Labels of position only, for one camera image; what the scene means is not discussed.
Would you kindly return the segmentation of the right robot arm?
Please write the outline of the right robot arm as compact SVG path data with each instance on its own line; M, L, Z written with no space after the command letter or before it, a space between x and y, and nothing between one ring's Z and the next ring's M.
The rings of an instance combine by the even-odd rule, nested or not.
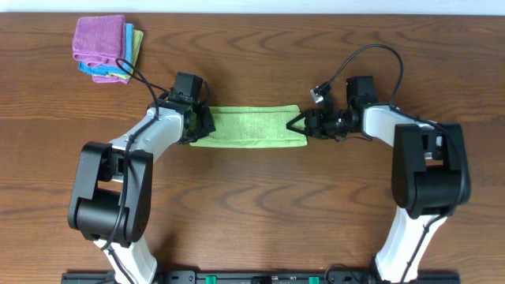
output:
M435 232L470 196L462 127L405 114L380 103L371 76L346 81L347 106L335 110L329 84L311 95L318 108L287 122L288 130L320 140L377 139L392 146L391 190L397 205L372 271L361 282L414 283L418 265Z

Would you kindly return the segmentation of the green microfiber cloth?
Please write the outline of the green microfiber cloth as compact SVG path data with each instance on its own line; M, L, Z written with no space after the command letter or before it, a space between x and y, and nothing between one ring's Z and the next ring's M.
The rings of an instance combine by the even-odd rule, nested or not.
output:
M216 130L192 143L201 148L298 148L308 144L305 135L290 131L287 122L300 108L288 106L212 106Z

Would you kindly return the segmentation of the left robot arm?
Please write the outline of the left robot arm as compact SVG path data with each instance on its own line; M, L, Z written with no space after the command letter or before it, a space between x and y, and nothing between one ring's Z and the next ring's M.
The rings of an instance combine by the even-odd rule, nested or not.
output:
M174 86L154 98L144 118L107 143L81 149L68 224L99 247L116 283L153 283L158 263L144 237L152 203L153 167L173 144L191 144L215 131L207 82L178 73Z

